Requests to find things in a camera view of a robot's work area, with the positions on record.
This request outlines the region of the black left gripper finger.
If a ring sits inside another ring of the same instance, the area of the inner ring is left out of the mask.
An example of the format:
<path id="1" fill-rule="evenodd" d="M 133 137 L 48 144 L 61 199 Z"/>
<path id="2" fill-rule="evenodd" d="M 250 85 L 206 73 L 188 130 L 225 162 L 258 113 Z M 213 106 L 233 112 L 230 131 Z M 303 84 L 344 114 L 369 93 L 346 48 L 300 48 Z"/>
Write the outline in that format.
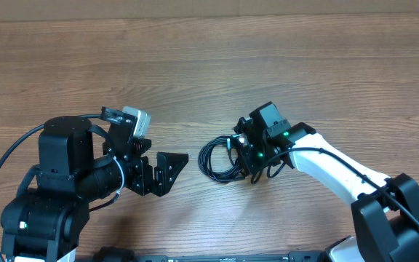
<path id="1" fill-rule="evenodd" d="M 158 152 L 156 160 L 155 180 L 158 182 L 175 182 L 177 176 L 188 164 L 188 155 Z"/>
<path id="2" fill-rule="evenodd" d="M 163 170 L 154 171 L 153 194 L 162 197 L 170 192 L 175 182 L 174 174 Z"/>

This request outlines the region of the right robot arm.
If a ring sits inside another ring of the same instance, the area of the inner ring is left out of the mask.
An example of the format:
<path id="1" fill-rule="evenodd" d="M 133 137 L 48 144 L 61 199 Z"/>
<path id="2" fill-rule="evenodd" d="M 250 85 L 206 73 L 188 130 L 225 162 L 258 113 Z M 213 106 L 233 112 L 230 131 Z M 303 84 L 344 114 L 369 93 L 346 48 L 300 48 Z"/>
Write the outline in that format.
<path id="1" fill-rule="evenodd" d="M 313 127 L 291 125 L 268 102 L 234 127 L 244 174 L 256 183 L 278 164 L 310 175 L 351 208 L 354 232 L 322 252 L 320 261 L 419 261 L 419 185 L 354 161 Z"/>

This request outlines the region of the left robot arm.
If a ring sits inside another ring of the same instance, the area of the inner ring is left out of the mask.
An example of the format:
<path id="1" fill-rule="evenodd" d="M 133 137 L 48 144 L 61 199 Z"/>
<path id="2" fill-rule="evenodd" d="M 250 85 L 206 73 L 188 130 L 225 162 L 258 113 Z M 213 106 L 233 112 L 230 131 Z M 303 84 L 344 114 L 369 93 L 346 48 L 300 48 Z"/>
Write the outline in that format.
<path id="1" fill-rule="evenodd" d="M 151 141 L 134 134 L 136 116 L 116 111 L 100 119 L 110 122 L 108 130 L 82 116 L 44 123 L 39 163 L 1 214 L 1 252 L 8 259 L 60 260 L 78 247 L 91 202 L 125 188 L 162 197 L 188 163 L 187 154 L 159 152 L 152 167 L 144 154 Z"/>

